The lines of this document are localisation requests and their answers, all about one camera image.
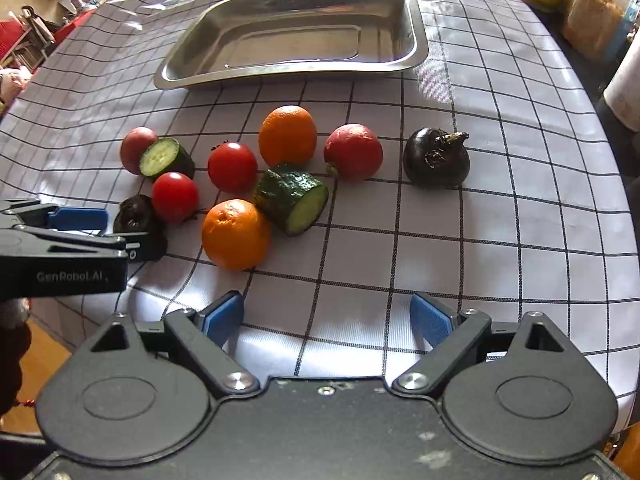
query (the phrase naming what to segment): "red cherry tomato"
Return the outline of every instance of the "red cherry tomato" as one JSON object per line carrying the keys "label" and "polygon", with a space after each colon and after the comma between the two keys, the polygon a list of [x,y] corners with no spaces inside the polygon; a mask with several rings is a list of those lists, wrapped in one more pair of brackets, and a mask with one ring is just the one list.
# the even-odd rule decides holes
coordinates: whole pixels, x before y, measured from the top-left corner
{"label": "red cherry tomato", "polygon": [[151,188],[156,214],[169,224],[178,224],[198,208],[198,188],[193,180],[172,171],[158,177]]}
{"label": "red cherry tomato", "polygon": [[214,148],[207,163],[209,178],[220,191],[249,191],[258,171],[255,155],[244,144],[225,142]]}

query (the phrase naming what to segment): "orange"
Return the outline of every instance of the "orange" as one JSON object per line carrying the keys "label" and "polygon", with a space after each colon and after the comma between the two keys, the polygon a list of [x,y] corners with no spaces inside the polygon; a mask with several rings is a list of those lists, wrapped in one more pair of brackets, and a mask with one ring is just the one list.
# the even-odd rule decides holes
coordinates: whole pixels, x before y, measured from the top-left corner
{"label": "orange", "polygon": [[318,130],[299,106],[281,106],[265,118],[258,134],[260,154],[270,168],[288,162],[303,168],[314,156]]}
{"label": "orange", "polygon": [[267,253],[271,227],[250,202],[233,199],[210,209],[202,224],[202,247],[217,266],[249,269]]}

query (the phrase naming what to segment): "triangular cutout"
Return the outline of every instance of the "triangular cutout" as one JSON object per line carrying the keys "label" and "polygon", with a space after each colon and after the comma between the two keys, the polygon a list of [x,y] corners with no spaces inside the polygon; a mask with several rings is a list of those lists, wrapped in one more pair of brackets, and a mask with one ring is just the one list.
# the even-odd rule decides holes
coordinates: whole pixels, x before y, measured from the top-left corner
{"label": "triangular cutout", "polygon": [[127,348],[129,348],[129,341],[127,341],[127,333],[124,327],[120,324],[114,324],[102,336],[100,341],[91,348],[91,352],[111,352],[113,350],[126,350]]}
{"label": "triangular cutout", "polygon": [[544,350],[546,352],[563,352],[553,336],[546,330],[544,325],[535,324],[531,327],[529,338],[525,345],[530,350]]}

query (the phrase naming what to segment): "checkered tablecloth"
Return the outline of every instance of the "checkered tablecloth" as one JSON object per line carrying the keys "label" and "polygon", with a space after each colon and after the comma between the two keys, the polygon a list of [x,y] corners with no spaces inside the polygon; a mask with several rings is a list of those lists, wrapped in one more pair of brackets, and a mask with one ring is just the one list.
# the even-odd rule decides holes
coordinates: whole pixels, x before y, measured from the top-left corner
{"label": "checkered tablecloth", "polygon": [[[121,294],[35,302],[33,313],[73,347],[114,310],[156,320],[202,308],[229,289],[246,316],[229,351],[268,374],[392,380],[425,351],[409,327],[415,290],[453,308],[516,321],[541,310],[609,381],[625,425],[640,352],[640,275],[618,168],[587,95],[562,52],[519,0],[419,0],[425,63],[366,80],[160,91],[156,67],[203,10],[220,0],[116,0],[102,6],[38,70],[0,123],[4,196],[37,194],[106,208],[149,193],[121,168],[135,126],[178,137],[198,170],[202,213],[170,232],[168,255],[131,269]],[[330,201],[301,237],[274,232],[250,272],[215,267],[200,246],[204,212],[229,198],[210,183],[213,146],[255,153],[268,112],[300,104],[321,137],[308,168]],[[361,184],[324,174],[324,136],[369,125],[385,160]],[[418,190],[402,172],[418,128],[470,134],[460,189]]]}

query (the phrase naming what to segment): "metal tray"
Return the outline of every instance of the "metal tray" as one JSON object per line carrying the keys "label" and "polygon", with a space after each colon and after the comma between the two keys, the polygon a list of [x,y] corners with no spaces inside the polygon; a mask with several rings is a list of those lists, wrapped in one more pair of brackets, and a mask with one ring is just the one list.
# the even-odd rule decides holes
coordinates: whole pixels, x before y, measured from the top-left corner
{"label": "metal tray", "polygon": [[429,53],[417,0],[224,0],[156,71],[160,89],[271,74],[393,72]]}

